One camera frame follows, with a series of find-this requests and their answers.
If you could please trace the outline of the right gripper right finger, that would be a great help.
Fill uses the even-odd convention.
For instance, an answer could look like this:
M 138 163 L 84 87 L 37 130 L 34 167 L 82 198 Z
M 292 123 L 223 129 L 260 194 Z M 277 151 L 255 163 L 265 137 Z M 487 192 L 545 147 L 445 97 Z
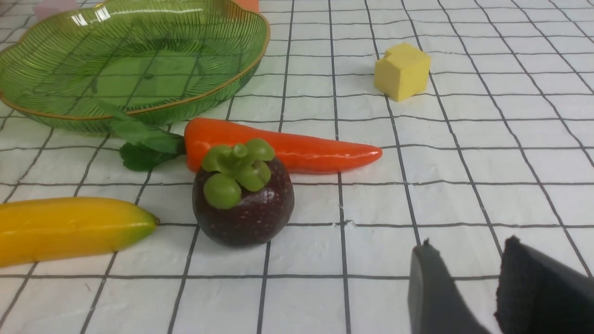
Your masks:
M 503 334 L 591 334 L 594 281 L 539 250 L 508 238 L 496 291 Z

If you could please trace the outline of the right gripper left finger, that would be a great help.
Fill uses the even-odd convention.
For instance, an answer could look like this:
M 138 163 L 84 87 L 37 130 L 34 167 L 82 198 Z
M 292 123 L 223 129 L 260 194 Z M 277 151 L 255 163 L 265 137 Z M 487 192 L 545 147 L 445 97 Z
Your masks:
M 428 239 L 413 247 L 408 287 L 412 334 L 487 334 L 466 305 L 439 250 Z

